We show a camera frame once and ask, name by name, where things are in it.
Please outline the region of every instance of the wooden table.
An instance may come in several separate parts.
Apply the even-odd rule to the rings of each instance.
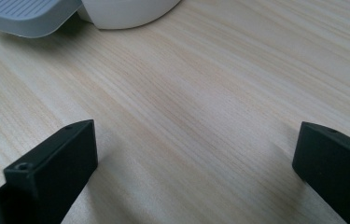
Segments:
[[[350,136],[350,0],[183,0],[161,19],[0,33],[2,170],[94,119],[63,223],[343,223],[291,168],[303,120]]]

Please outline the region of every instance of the gray plastic object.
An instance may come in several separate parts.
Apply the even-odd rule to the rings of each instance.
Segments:
[[[81,0],[0,0],[0,31],[29,38],[49,35],[81,6]]]

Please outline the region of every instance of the white device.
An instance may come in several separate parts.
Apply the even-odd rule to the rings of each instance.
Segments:
[[[49,35],[78,11],[99,29],[140,26],[180,0],[0,0],[0,30],[30,38]]]

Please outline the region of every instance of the light wood surface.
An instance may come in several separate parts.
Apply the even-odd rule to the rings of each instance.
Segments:
[[[2,170],[94,119],[63,223],[343,223],[291,168],[303,120],[350,136],[350,0],[183,0],[136,29],[0,33]]]

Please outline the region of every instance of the small hole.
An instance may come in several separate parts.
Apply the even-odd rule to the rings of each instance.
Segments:
[[[331,132],[331,133],[337,133],[338,132],[338,131],[335,131],[333,129],[328,129],[328,131]]]
[[[15,169],[17,170],[28,170],[30,168],[32,168],[32,164],[27,162],[23,162],[15,166]]]

